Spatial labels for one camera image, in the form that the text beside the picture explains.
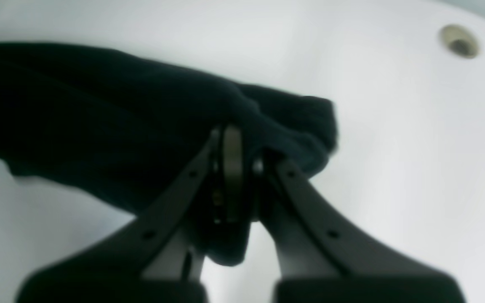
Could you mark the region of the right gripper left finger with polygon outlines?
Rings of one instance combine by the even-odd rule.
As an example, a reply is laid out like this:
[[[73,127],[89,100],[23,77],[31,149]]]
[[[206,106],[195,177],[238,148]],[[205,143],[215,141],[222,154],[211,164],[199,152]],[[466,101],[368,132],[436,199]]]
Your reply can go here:
[[[206,303],[200,274],[210,230],[243,221],[243,138],[213,129],[177,178],[132,222],[33,274],[18,303]]]

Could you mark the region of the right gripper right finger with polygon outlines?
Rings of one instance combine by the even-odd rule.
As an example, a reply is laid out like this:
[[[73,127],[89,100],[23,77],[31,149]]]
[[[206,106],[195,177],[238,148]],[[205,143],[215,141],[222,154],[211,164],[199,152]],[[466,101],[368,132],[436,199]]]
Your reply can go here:
[[[287,156],[262,156],[259,219],[281,278],[274,303],[464,303],[456,280],[366,234],[332,207]]]

